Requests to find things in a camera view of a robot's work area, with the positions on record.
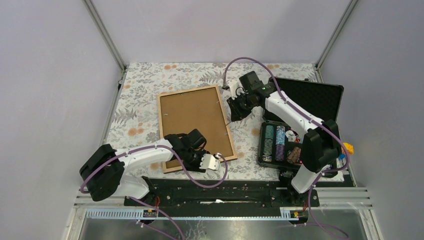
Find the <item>black picture frame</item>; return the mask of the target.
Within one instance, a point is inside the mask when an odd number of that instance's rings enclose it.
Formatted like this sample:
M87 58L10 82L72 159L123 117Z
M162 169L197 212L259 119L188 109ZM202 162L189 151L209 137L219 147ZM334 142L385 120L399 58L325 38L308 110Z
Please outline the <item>black picture frame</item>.
M210 85L157 96L160 136L188 134L198 129L205 149L226 160L238 158L219 87Z

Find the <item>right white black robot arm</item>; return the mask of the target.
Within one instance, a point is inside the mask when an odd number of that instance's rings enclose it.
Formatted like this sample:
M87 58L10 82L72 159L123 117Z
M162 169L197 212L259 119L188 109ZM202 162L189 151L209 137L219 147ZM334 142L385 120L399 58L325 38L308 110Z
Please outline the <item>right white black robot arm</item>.
M287 201L299 206L307 199L306 191L316 184L326 166L341 155L344 145L334 120L324 121L308 112L289 98L274 75L271 79L265 84L255 71L251 71L241 76L239 83L223 82L222 89L231 94L227 99L231 121L241 121L253 108L262 107L299 135L302 164L291 180L292 189L286 193Z

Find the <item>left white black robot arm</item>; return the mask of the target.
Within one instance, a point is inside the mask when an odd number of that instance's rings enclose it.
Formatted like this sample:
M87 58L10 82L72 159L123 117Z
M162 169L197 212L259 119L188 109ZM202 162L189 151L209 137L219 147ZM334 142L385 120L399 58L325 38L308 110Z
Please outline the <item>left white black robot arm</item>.
M79 170L83 179L80 192L89 194L95 202L111 196L130 196L148 206L155 200L154 190L145 179L137 180L129 173L169 160L177 160L187 171L203 173L216 165L214 156L205 150L206 143L205 137L194 129L190 133L168 134L129 150L101 145Z

